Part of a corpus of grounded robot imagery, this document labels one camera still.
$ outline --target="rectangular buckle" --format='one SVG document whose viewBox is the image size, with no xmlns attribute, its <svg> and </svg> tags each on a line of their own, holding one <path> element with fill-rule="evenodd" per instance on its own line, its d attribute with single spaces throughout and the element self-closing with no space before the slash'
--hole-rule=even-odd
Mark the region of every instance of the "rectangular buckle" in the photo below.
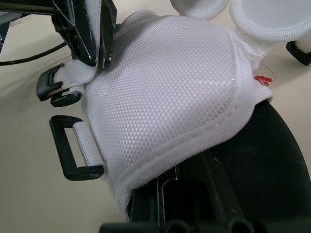
<svg viewBox="0 0 311 233">
<path fill-rule="evenodd" d="M 72 129 L 76 122 L 82 121 L 72 116 L 53 116 L 50 126 L 56 144 L 59 160 L 65 177 L 70 181 L 87 181 L 100 178 L 104 173 L 103 166 L 77 167 L 74 160 L 65 128 Z"/>
</svg>

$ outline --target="white padded cover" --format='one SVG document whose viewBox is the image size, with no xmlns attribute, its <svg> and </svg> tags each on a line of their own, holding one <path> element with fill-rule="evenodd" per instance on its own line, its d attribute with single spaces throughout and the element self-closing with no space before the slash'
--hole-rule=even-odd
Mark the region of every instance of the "white padded cover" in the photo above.
<svg viewBox="0 0 311 233">
<path fill-rule="evenodd" d="M 271 96 L 255 91 L 256 55 L 231 30 L 199 18 L 134 16 L 83 102 L 123 213 L 132 190 L 232 138 L 256 101 Z"/>
<path fill-rule="evenodd" d="M 229 0 L 171 0 L 173 8 L 182 16 L 212 19 L 228 5 Z"/>
</svg>

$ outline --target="white webbing loop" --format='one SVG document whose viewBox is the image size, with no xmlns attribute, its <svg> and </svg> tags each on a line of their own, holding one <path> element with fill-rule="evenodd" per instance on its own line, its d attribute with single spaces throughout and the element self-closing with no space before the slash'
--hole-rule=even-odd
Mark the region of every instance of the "white webbing loop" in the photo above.
<svg viewBox="0 0 311 233">
<path fill-rule="evenodd" d="M 96 145 L 93 133 L 86 122 L 77 122 L 73 125 L 74 134 L 86 166 L 104 165 L 103 158 Z"/>
</svg>

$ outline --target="white fabric edge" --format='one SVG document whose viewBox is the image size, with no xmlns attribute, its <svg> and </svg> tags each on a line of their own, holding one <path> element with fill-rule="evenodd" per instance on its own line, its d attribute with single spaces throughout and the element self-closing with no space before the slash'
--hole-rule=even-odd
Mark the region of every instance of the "white fabric edge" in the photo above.
<svg viewBox="0 0 311 233">
<path fill-rule="evenodd" d="M 269 43 L 280 43 L 297 40 L 311 31 L 311 17 L 295 26 L 287 28 L 274 29 L 257 26 L 255 23 L 251 23 L 249 18 L 244 14 L 242 8 L 243 1 L 232 0 L 229 5 L 229 12 L 237 28 L 251 37 Z"/>
<path fill-rule="evenodd" d="M 264 41 L 259 41 L 254 38 L 251 38 L 245 35 L 243 32 L 241 32 L 238 28 L 235 28 L 233 31 L 241 40 L 246 42 L 255 51 L 255 53 L 257 54 L 258 60 L 261 60 L 268 54 L 272 46 L 271 43 L 267 43 Z"/>
<path fill-rule="evenodd" d="M 206 0 L 190 0 L 191 2 L 196 2 L 199 5 L 207 2 Z M 212 7 L 208 6 L 206 8 L 194 7 L 189 8 L 182 0 L 171 0 L 172 7 L 182 16 L 198 17 L 205 19 L 212 19 L 219 15 L 229 4 L 229 0 L 217 0 L 217 3 Z"/>
<path fill-rule="evenodd" d="M 230 35 L 230 37 L 232 43 L 237 45 L 234 47 L 236 56 L 240 56 L 239 44 L 243 42 L 233 35 Z M 120 213 L 125 214 L 132 190 L 139 188 L 142 184 L 146 184 L 187 158 L 229 140 L 246 125 L 255 107 L 255 87 L 253 84 L 252 70 L 250 69 L 248 73 L 242 73 L 239 64 L 237 63 L 236 65 L 237 87 L 239 88 L 234 95 L 230 107 L 219 118 L 209 125 L 180 135 L 160 148 L 151 151 L 120 176 L 114 184 L 116 187 L 116 206 Z M 232 123 L 230 121 L 231 118 L 237 120 Z M 219 135 L 223 135 L 224 132 L 226 132 L 226 137 L 221 138 L 220 141 Z M 192 139 L 185 141 L 184 137 L 189 137 L 189 134 L 192 136 Z M 151 168 L 155 164 L 160 168 L 158 174 L 150 173 Z"/>
<path fill-rule="evenodd" d="M 264 100 L 268 100 L 269 102 L 271 102 L 272 99 L 273 94 L 268 87 L 260 85 L 260 87 L 257 87 L 255 89 L 255 104 L 258 104 Z"/>
</svg>

